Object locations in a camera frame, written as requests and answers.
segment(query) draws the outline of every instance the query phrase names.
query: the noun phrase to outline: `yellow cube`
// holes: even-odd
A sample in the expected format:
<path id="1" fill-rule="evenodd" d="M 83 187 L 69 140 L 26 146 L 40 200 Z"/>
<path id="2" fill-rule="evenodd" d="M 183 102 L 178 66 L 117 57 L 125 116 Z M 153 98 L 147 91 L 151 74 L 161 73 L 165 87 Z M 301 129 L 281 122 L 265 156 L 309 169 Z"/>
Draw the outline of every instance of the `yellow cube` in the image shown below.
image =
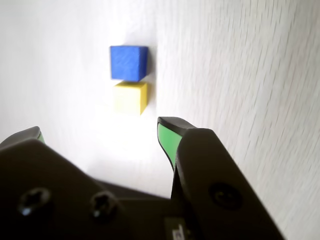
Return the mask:
<path id="1" fill-rule="evenodd" d="M 114 110 L 141 115 L 147 106 L 147 83 L 122 81 L 113 87 Z"/>

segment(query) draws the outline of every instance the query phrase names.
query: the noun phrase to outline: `blue cube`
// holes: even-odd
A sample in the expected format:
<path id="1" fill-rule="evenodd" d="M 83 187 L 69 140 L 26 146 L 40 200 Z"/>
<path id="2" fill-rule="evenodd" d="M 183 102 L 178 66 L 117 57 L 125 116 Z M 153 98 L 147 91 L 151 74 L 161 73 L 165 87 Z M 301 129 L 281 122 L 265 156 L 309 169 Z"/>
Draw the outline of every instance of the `blue cube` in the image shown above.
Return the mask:
<path id="1" fill-rule="evenodd" d="M 148 47 L 111 46 L 111 78 L 139 82 L 147 75 Z"/>

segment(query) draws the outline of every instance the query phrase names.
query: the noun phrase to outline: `screw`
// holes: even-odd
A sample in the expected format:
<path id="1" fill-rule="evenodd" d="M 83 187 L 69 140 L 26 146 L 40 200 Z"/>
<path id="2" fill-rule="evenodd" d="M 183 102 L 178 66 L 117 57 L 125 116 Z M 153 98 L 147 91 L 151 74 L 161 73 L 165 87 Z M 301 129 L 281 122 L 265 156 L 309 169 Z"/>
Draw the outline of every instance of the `screw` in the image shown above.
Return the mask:
<path id="1" fill-rule="evenodd" d="M 48 206 L 50 201 L 51 193 L 47 188 L 33 188 L 21 196 L 17 210 L 23 216 L 30 216 Z"/>
<path id="2" fill-rule="evenodd" d="M 110 219 L 117 209 L 117 201 L 109 191 L 101 191 L 91 198 L 91 214 L 95 219 Z"/>
<path id="3" fill-rule="evenodd" d="M 237 189 L 226 183 L 215 183 L 209 188 L 209 194 L 215 204 L 228 209 L 237 210 L 242 205 L 242 196 Z"/>

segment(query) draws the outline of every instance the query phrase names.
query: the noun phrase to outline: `wooden block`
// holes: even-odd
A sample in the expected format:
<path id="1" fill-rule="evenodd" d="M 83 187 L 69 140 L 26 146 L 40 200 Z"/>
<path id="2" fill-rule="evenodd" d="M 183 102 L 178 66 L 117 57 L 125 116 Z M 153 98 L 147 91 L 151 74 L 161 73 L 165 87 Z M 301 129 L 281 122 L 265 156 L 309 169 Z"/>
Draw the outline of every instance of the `wooden block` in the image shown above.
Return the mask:
<path id="1" fill-rule="evenodd" d="M 113 97 L 116 112 L 141 115 L 147 107 L 147 83 L 120 82 L 113 87 Z"/>

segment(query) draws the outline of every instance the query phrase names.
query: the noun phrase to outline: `white wall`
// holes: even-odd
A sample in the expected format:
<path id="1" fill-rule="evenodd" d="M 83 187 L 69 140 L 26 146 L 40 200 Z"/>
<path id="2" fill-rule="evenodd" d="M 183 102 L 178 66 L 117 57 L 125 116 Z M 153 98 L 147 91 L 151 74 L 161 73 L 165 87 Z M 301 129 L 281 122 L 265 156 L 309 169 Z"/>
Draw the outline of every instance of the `white wall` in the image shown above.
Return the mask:
<path id="1" fill-rule="evenodd" d="M 0 1 L 0 141 L 40 126 L 90 175 L 169 196 L 157 116 L 213 129 L 288 239 L 320 230 L 320 4 Z M 113 114 L 109 46 L 151 47 L 151 101 Z"/>

